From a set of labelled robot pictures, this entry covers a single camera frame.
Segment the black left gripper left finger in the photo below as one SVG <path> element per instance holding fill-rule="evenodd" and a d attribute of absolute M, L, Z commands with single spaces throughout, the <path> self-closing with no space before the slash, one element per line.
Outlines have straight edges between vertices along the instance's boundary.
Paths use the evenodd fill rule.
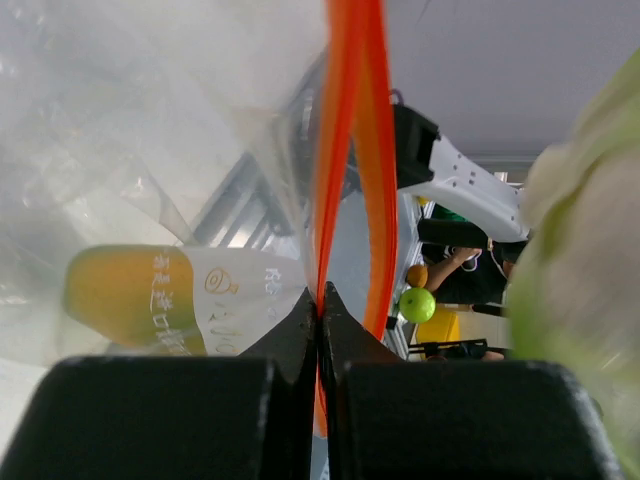
<path fill-rule="evenodd" d="M 316 309 L 235 357 L 75 357 L 37 387 L 5 479 L 305 479 Z"/>

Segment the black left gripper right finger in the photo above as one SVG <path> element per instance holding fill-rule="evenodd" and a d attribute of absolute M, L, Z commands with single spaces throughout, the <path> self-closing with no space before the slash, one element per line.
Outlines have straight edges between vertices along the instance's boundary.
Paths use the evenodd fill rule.
<path fill-rule="evenodd" d="M 594 402 L 538 361 L 409 362 L 328 285 L 322 319 L 334 479 L 621 479 Z"/>

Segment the yellow green mango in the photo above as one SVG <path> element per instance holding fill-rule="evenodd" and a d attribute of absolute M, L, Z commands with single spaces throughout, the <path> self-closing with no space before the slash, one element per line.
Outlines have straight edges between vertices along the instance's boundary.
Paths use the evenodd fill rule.
<path fill-rule="evenodd" d="M 176 247 L 97 246 L 68 264 L 63 306 L 71 318 L 126 349 L 204 355 L 193 284 L 191 262 Z"/>

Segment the white cauliflower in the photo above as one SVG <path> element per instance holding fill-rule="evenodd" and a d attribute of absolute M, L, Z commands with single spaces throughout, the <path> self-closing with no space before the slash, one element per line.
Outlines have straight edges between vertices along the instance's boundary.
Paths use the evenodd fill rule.
<path fill-rule="evenodd" d="M 507 293 L 520 359 L 563 365 L 603 411 L 618 462 L 639 475 L 639 59 L 529 171 L 532 234 Z"/>

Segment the clear orange zip bag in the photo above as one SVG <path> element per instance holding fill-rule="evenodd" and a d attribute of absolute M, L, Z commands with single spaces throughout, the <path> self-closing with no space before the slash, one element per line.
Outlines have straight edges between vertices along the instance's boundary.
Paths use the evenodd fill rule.
<path fill-rule="evenodd" d="M 235 356 L 304 291 L 325 308 L 348 164 L 363 191 L 364 328 L 383 334 L 397 196 L 380 1 L 1 5 L 1 435 L 80 355 Z M 204 355 L 121 347 L 64 310 L 106 245 L 180 249 Z"/>

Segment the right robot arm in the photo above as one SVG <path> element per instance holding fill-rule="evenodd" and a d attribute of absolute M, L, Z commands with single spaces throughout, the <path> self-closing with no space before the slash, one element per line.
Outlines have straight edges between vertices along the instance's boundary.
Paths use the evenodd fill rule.
<path fill-rule="evenodd" d="M 423 218 L 425 244 L 479 248 L 524 245 L 530 229 L 521 222 L 520 191 L 460 153 L 420 113 L 393 106 L 398 191 L 424 197 L 463 217 L 462 222 Z"/>

